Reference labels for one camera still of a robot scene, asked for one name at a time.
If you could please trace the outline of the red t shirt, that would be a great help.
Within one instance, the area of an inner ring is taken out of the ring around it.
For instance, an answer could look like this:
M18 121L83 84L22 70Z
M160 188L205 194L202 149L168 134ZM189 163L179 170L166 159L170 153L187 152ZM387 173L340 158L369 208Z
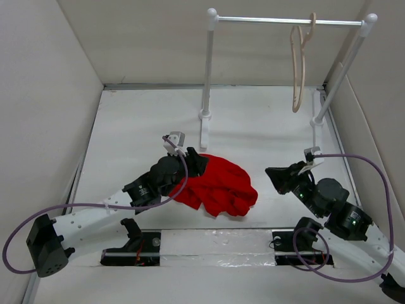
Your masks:
M205 173L188 179L175 201L195 210L203 206L213 217L221 213L233 217L247 215L258 199L249 174L224 158L209 154L203 156L208 158Z

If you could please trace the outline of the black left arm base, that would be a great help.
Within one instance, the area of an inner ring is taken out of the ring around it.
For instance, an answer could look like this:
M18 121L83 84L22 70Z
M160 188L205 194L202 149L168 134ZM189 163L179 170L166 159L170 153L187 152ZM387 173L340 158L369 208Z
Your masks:
M127 242L119 248L103 250L100 264L110 267L160 266L161 231L142 231L133 218L121 220Z

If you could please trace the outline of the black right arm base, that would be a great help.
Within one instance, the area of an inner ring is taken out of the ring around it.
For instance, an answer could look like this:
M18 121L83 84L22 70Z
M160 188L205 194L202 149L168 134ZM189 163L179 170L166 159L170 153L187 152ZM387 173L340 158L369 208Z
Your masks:
M320 223L311 218L303 217L294 228L272 230L272 240L268 246L274 250L276 265L289 265L304 271L308 270L298 259L292 243L295 231L304 227L314 229L316 232L322 229ZM313 267L320 266L323 262L327 265L333 265L333 257L331 255L327 258L325 251L312 247L313 243L317 240L316 234L311 231L301 231L297 235L296 246L302 258Z

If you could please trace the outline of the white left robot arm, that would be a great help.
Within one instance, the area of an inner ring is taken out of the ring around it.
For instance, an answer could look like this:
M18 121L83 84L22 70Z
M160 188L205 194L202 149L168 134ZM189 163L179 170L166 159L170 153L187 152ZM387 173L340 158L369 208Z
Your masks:
M83 204L81 210L50 218L47 212L35 216L26 244L39 277L49 277L70 260L96 248L105 238L104 228L119 222L124 230L119 243L127 251L140 246L142 232L134 216L175 199L189 179L202 176L209 159L188 147L182 153L159 159L150 170L103 203Z

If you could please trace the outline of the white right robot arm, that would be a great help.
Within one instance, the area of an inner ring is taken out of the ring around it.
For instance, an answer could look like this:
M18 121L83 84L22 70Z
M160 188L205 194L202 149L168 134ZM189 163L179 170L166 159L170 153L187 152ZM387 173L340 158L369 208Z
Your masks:
M390 299L404 303L404 252L385 237L372 218L348 202L349 191L335 179L315 181L311 162L268 167L265 172L278 194L292 193L315 216L302 217L293 229L276 232L270 243L286 253L291 266L320 274L332 258L361 267L367 274L346 283L377 281Z

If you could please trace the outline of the wooden clothes hanger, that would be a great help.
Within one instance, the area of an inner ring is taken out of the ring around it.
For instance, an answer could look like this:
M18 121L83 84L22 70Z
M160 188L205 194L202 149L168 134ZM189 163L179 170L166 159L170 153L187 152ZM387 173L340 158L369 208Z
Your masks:
M303 92L306 81L306 56L305 47L311 40L316 27L316 13L312 12L309 16L310 28L306 33L302 32L302 27L294 25L290 31L290 50L292 55L293 71L293 95L292 111L297 113L301 107Z

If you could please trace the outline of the white clothes rack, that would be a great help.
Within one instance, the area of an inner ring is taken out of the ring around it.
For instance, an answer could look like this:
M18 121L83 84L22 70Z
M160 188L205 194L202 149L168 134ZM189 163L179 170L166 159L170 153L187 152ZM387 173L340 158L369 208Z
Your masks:
M217 10L210 8L207 10L208 17L208 30L207 30L207 43L206 43L206 62L204 72L204 87L202 89L202 108L199 112L199 118L201 120L200 131L200 148L206 150L209 145L209 127L212 117L210 111L210 93L211 93L211 78L213 67L213 46L215 28L218 23L258 23L258 24L277 24L277 25L299 25L302 27L302 32L306 33L310 28L310 19L296 19L296 18L260 18L260 17L242 17L242 16L220 16ZM321 145L321 133L323 125L325 124L325 115L329 110L332 101L339 90L341 83L345 79L356 55L358 54L365 39L371 33L374 25L378 20L378 16L374 13L368 14L361 21L345 21L345 20L320 20L316 19L316 27L328 26L339 28L356 28L358 29L358 35L350 48L350 52L347 55L345 62L342 64L342 68L337 76L337 79L332 86L332 89L327 95L325 102L320 108L318 114L314 115L310 121L310 126L313 131L313 146Z

